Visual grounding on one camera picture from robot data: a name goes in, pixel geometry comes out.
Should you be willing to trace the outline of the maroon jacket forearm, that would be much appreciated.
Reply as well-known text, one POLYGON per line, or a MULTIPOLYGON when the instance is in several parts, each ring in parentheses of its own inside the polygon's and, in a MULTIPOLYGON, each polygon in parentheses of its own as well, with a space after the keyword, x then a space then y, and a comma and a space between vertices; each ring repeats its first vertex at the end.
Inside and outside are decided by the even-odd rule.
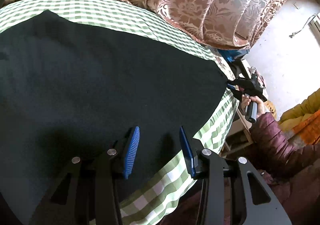
POLYGON ((319 145, 297 148, 289 143, 269 112, 258 117, 249 132, 265 161, 268 161, 265 170, 274 178, 291 178, 319 160, 319 145))

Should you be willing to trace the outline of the person's right hand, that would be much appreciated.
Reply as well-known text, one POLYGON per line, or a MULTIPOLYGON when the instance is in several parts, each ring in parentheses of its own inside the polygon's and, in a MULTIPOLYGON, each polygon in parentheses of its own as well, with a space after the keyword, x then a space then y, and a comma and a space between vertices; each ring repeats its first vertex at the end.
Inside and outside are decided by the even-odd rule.
POLYGON ((264 102, 258 96, 242 95, 241 110, 243 115, 245 115, 250 102, 255 102, 257 104, 257 114, 255 119, 258 119, 261 115, 267 112, 264 102))

